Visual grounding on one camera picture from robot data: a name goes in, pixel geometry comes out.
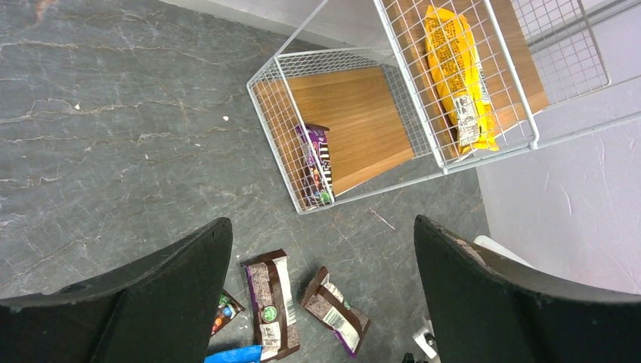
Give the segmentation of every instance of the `chocolate bar wrapper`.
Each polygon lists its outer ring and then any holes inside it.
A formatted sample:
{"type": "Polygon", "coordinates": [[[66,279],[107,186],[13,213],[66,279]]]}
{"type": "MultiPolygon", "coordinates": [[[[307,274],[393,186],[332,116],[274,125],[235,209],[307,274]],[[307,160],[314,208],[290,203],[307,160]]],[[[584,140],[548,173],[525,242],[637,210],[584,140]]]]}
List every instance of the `chocolate bar wrapper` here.
{"type": "Polygon", "coordinates": [[[300,349],[296,313],[287,271],[287,254],[276,250],[243,263],[254,309],[254,334],[261,362],[282,359],[300,349]]]}
{"type": "Polygon", "coordinates": [[[330,273],[325,266],[307,286],[301,305],[334,333],[349,355],[356,356],[370,327],[370,319],[352,308],[340,290],[330,283],[330,273]]]}
{"type": "Polygon", "coordinates": [[[305,204],[307,206],[324,206],[332,201],[332,163],[330,161],[330,146],[327,143],[325,132],[329,131],[327,127],[306,124],[305,129],[311,146],[308,146],[305,138],[304,129],[301,126],[296,127],[296,133],[302,140],[303,154],[305,155],[304,175],[302,176],[303,190],[305,191],[305,204]],[[318,155],[320,160],[319,170],[314,161],[314,154],[318,155]],[[321,175],[325,176],[328,188],[325,188],[321,175]]]}
{"type": "Polygon", "coordinates": [[[223,290],[221,298],[218,301],[218,311],[212,327],[212,335],[218,333],[225,325],[238,316],[238,313],[244,312],[245,308],[236,299],[223,290]]]}

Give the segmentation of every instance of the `green label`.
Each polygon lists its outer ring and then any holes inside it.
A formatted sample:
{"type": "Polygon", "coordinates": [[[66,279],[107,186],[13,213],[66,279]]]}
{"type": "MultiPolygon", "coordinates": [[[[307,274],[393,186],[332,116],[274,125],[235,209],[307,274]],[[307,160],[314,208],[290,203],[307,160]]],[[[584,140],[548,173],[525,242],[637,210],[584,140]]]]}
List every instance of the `green label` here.
{"type": "Polygon", "coordinates": [[[330,194],[327,193],[326,191],[322,191],[320,193],[320,201],[323,203],[329,203],[332,200],[332,197],[330,197],[330,194]]]}
{"type": "Polygon", "coordinates": [[[276,308],[273,306],[268,306],[262,311],[262,318],[265,321],[274,321],[274,319],[276,319],[276,315],[278,315],[278,313],[276,308]]]}
{"type": "Polygon", "coordinates": [[[231,301],[231,299],[229,298],[229,296],[227,296],[227,295],[222,293],[221,294],[221,299],[220,299],[220,301],[218,301],[218,304],[219,305],[227,305],[230,301],[231,301]]]}

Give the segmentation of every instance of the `brown candy wrapper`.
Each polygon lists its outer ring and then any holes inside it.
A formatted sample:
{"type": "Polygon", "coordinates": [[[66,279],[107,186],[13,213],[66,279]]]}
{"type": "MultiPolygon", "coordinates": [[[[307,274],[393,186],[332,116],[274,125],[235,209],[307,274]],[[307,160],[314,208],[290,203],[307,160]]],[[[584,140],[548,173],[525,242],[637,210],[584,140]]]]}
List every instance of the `brown candy wrapper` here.
{"type": "Polygon", "coordinates": [[[243,263],[254,309],[254,334],[262,345],[261,362],[281,359],[300,349],[287,254],[276,250],[243,263]]]}
{"type": "Polygon", "coordinates": [[[301,305],[339,338],[349,355],[356,356],[370,327],[370,319],[352,308],[330,283],[330,273],[325,266],[307,286],[301,305]]]}
{"type": "Polygon", "coordinates": [[[216,319],[214,320],[214,327],[212,327],[212,335],[218,333],[225,325],[238,316],[239,312],[244,312],[245,308],[236,301],[231,295],[223,290],[221,298],[218,301],[218,311],[216,311],[216,319]]]}

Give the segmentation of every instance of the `yellow snack bag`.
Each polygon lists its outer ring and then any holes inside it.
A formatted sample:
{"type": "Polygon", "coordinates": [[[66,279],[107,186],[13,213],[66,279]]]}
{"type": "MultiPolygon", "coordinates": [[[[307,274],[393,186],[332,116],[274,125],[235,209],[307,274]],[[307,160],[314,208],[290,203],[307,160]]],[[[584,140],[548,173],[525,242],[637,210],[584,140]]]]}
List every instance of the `yellow snack bag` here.
{"type": "Polygon", "coordinates": [[[467,19],[430,5],[425,28],[427,63],[441,104],[457,127],[459,153],[499,150],[494,110],[467,19]]]}

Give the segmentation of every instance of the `white wall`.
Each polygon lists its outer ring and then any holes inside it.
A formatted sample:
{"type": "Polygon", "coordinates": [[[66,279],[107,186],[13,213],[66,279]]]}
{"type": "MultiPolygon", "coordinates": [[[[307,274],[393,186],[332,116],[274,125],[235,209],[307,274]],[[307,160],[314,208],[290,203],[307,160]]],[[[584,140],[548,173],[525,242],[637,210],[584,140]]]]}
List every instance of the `white wall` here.
{"type": "MultiPolygon", "coordinates": [[[[595,27],[613,82],[641,74],[641,7],[595,27]]],[[[537,117],[542,138],[641,110],[641,79],[537,117]]],[[[477,168],[491,236],[559,277],[641,293],[641,121],[477,168]]]]}
{"type": "MultiPolygon", "coordinates": [[[[281,34],[291,32],[321,0],[163,0],[281,34]]],[[[300,39],[329,47],[388,46],[372,0],[330,0],[300,39]]]]}

